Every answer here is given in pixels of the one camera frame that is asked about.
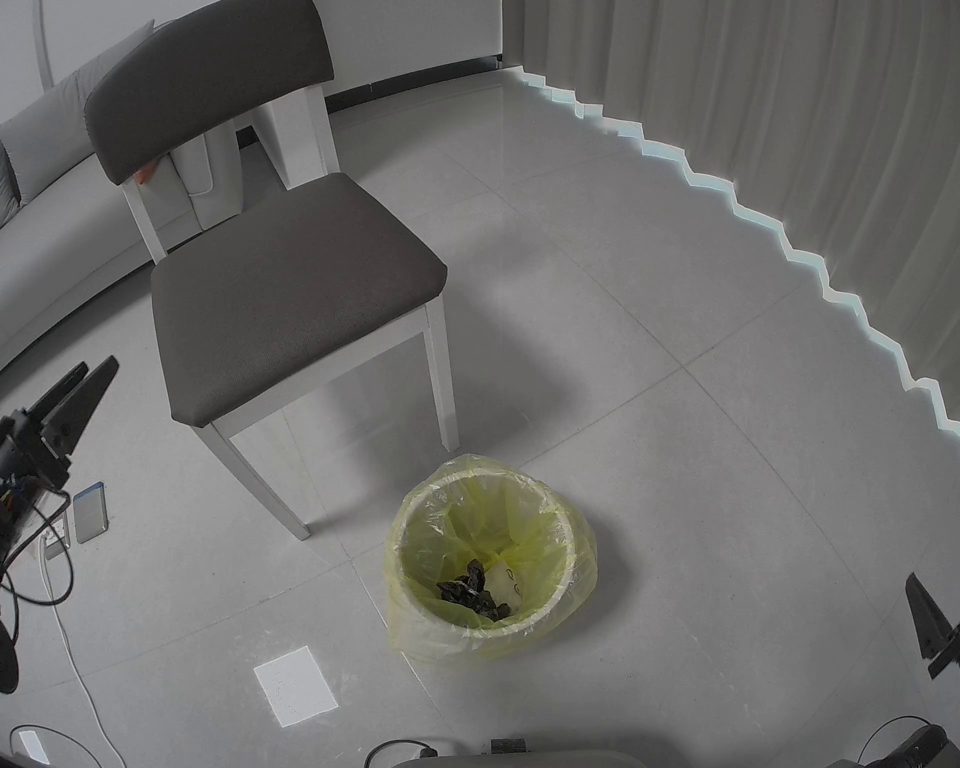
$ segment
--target chair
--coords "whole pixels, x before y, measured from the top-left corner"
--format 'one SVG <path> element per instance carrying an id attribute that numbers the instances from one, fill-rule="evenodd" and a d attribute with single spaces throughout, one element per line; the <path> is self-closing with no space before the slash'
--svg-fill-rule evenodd
<path id="1" fill-rule="evenodd" d="M 220 0 L 158 29 L 85 108 L 97 157 L 123 187 L 156 262 L 154 324 L 171 415 L 298 539 L 309 536 L 306 526 L 230 439 L 251 424 L 422 333 L 441 440 L 450 451 L 459 444 L 446 266 L 335 172 L 320 85 L 332 77 L 312 0 Z M 133 174 L 280 97 L 287 114 L 299 108 L 304 118 L 292 156 L 318 178 L 167 254 Z"/>

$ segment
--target sofa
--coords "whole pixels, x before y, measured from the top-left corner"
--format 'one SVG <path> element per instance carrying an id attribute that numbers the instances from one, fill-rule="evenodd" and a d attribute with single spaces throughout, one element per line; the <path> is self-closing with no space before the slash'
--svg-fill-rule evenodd
<path id="1" fill-rule="evenodd" d="M 151 22 L 146 34 L 152 30 Z M 123 41 L 117 52 L 111 49 L 102 57 L 106 57 L 106 64 L 114 63 L 135 44 L 136 40 Z M 94 62 L 85 65 L 85 80 L 82 67 L 70 76 L 74 81 L 65 82 L 61 89 L 74 100 L 75 92 L 80 91 L 83 100 L 79 118 L 75 114 L 64 118 L 58 113 L 54 120 L 44 113 L 51 106 L 41 104 L 41 100 L 54 102 L 52 108 L 60 110 L 64 100 L 63 93 L 51 96 L 48 91 L 24 110 L 39 112 L 32 118 L 35 125 L 40 125 L 34 131 L 38 138 L 30 136 L 35 146 L 26 150 L 17 146 L 17 131 L 21 136 L 26 133 L 15 123 L 19 116 L 0 126 L 0 147 L 6 143 L 8 148 L 19 149 L 18 154 L 10 152 L 9 159 L 0 149 L 0 161 L 8 162 L 8 170 L 12 166 L 8 181 L 13 186 L 22 181 L 24 189 L 31 193 L 25 203 L 26 196 L 8 200 L 8 207 L 16 208 L 15 211 L 0 210 L 0 369 L 86 301 L 151 260 L 122 190 L 107 179 L 85 135 L 84 89 L 89 90 L 108 71 L 101 62 L 101 71 L 91 75 L 91 63 Z M 64 138 L 60 123 L 77 119 L 84 134 Z M 51 128 L 47 131 L 50 135 L 43 135 L 54 123 L 56 130 Z M 73 145 L 64 150 L 63 145 L 70 141 Z M 19 145 L 24 144 L 20 138 Z M 42 154 L 51 144 L 57 145 L 50 150 L 51 154 L 60 152 L 65 156 L 57 159 L 59 166 L 51 165 Z M 39 157 L 38 162 L 50 166 L 41 169 L 40 181 L 36 183 L 28 178 L 36 176 L 35 169 L 27 168 L 33 159 L 24 159 L 28 151 Z M 57 176 L 63 166 L 68 167 Z M 18 175 L 16 172 L 22 169 L 26 170 Z M 18 197 L 24 189 L 17 190 Z M 158 224 L 160 241 L 167 249 L 239 213 L 243 207 L 243 185 L 240 151 L 232 124 L 198 136 L 161 158 L 141 191 Z"/>

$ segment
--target white chair frame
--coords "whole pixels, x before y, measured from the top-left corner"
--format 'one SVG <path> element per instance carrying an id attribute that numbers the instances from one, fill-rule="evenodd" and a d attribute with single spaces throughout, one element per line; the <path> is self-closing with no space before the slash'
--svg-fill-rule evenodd
<path id="1" fill-rule="evenodd" d="M 306 116 L 313 124 L 313 131 L 295 130 L 293 125 L 285 123 L 277 129 L 284 133 L 286 151 L 298 164 L 298 177 L 303 181 L 315 179 L 327 173 L 339 170 L 333 133 L 324 105 L 324 93 L 319 85 L 312 85 L 300 91 L 288 94 L 283 112 L 288 116 Z M 306 106 L 306 110 L 297 108 Z M 150 251 L 154 262 L 167 256 L 167 251 L 156 235 L 156 228 L 143 203 L 136 181 L 131 178 L 122 184 L 127 203 L 140 234 Z M 454 451 L 460 445 L 457 431 L 457 415 L 453 400 L 453 380 L 450 374 L 450 353 L 446 345 L 446 322 L 444 319 L 444 299 L 437 296 L 423 306 L 414 309 L 396 320 L 379 327 L 362 339 L 346 347 L 331 352 L 326 357 L 288 376 L 266 392 L 248 400 L 227 414 L 214 420 L 205 427 L 193 427 L 220 462 L 230 470 L 253 496 L 267 508 L 277 520 L 294 536 L 304 540 L 310 532 L 267 482 L 250 466 L 231 438 L 252 424 L 267 418 L 275 411 L 289 405 L 294 400 L 312 392 L 328 381 L 362 363 L 371 360 L 381 352 L 393 348 L 407 339 L 423 334 L 426 346 L 427 363 L 430 368 L 430 382 L 433 386 L 433 399 L 437 407 L 437 419 L 440 423 L 440 439 L 448 451 Z"/>

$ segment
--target chair backrest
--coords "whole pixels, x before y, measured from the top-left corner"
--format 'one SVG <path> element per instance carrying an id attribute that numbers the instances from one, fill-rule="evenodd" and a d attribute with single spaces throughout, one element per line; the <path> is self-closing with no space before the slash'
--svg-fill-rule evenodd
<path id="1" fill-rule="evenodd" d="M 97 84 L 86 130 L 120 184 L 185 141 L 333 79 L 313 0 L 219 0 L 157 29 Z"/>

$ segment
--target yellow plastic bag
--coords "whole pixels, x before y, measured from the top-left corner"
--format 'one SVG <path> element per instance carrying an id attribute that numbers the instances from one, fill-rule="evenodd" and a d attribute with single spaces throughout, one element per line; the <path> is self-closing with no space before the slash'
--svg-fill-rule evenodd
<path id="1" fill-rule="evenodd" d="M 494 622 L 440 599 L 437 582 L 473 559 L 510 568 L 521 597 L 513 615 Z M 407 494 L 387 538 L 391 644 L 421 660 L 510 653 L 584 603 L 596 560 L 587 521 L 558 493 L 493 459 L 460 456 Z"/>

